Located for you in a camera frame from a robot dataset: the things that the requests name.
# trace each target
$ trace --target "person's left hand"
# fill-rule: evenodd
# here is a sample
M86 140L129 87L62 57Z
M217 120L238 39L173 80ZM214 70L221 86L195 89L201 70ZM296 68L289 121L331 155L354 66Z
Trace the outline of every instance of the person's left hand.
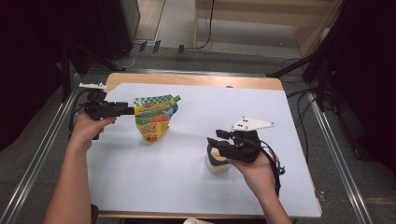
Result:
M92 139L97 134L102 133L105 127L116 119L93 120L86 113L78 115L69 144L73 144L76 148L88 150L92 145Z

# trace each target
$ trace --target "floor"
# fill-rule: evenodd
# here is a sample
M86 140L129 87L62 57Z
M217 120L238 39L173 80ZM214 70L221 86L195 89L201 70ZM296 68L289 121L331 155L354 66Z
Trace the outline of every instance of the floor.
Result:
M301 58L291 30L285 26L259 25L242 22L213 21L212 36L207 49L185 51L178 54L178 45L192 46L192 21L194 0L167 0L163 18L156 34L161 40L159 52L152 49L134 51L134 57L126 55L120 64L131 64L127 72L172 72L172 71L210 71L228 72L236 76L262 77L287 66ZM207 38L205 20L200 21L199 44ZM286 93L306 88L301 81L303 68L281 78ZM106 81L108 71L101 65L93 65L85 80ZM46 131L61 106L62 90L57 90L46 105L37 113L21 134L16 143L0 152L0 213L6 211L15 188L20 183L36 150L40 148L40 139L46 137ZM290 111L297 119L296 98L290 98ZM309 101L304 98L302 104ZM353 176L372 222L390 223L396 219L396 181L392 173L377 161L358 160L353 146L337 115L327 111L326 118L332 126L348 169ZM53 140L46 159L40 165L35 183L26 189L29 194L21 198L23 206L18 208L19 215L9 223L40 223L56 184L59 168L62 164L64 147L67 144L67 118L62 120L58 134ZM326 200L320 201L323 216L320 219L299 219L298 223L364 223L356 216L350 203L345 183L334 163L327 140L318 124L315 111L310 109L304 118L309 144L309 170L318 192L324 192ZM306 143L303 131L297 129L303 148ZM99 218L97 223L119 223L116 218Z

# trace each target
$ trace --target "wooden desk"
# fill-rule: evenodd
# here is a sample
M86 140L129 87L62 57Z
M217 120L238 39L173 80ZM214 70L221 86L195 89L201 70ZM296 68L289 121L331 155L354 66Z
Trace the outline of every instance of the wooden desk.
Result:
M326 28L337 19L342 0L216 0L213 20L244 21L291 26L305 57L316 49ZM196 48L198 19L210 19L211 0L195 0L193 44Z
M206 138L216 138L216 129L230 131L243 115L276 123L259 131L259 137L286 166L280 200L288 214L321 216L278 79L113 74L107 86L108 101L131 104L135 97L163 94L179 94L181 101L169 130L153 145L143 140L134 116L121 116L93 142L88 153L90 193L100 217L263 217L234 167L212 174L205 165Z

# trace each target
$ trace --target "food pouch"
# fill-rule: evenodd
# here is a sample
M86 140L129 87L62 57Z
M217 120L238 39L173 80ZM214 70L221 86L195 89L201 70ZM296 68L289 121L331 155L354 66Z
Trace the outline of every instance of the food pouch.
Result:
M169 128L169 120L177 112L180 96L172 95L134 99L136 127L146 141L154 143Z

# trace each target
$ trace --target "gray carpet floor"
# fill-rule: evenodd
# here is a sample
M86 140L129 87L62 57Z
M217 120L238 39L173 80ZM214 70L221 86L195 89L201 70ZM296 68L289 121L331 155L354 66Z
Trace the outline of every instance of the gray carpet floor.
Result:
M156 69L167 71L210 71L229 72L235 76L264 77L275 72L285 59L249 56L239 54L214 53L205 51L185 51L177 54L176 49L160 49L152 54L149 49L134 54L134 65L126 72L139 69ZM305 88L297 69L281 78L286 93ZM110 72L102 65L92 63L92 69L84 79L89 81L106 81ZM0 214L7 208L14 189L22 179L24 172L41 139L50 126L60 106L62 88L57 90L31 120L21 137L10 147L0 152ZM308 99L303 99L305 106ZM289 99L290 111L297 119L297 97ZM396 181L392 173L377 161L360 161L353 152L353 146L339 118L332 111L327 111L330 124L343 151L351 173L357 182L361 195L374 223L391 223L396 220ZM50 201L62 164L64 149L67 144L68 120L66 119L58 132L50 152L26 198L16 223L41 223ZM309 170L317 191L325 192L327 201L320 202L323 215L319 219L299 219L298 223L359 223L348 199L345 187L334 165L331 153L318 125L312 109L304 117L309 144ZM303 148L306 148L301 128L297 129ZM97 223L119 223L118 219L99 218Z

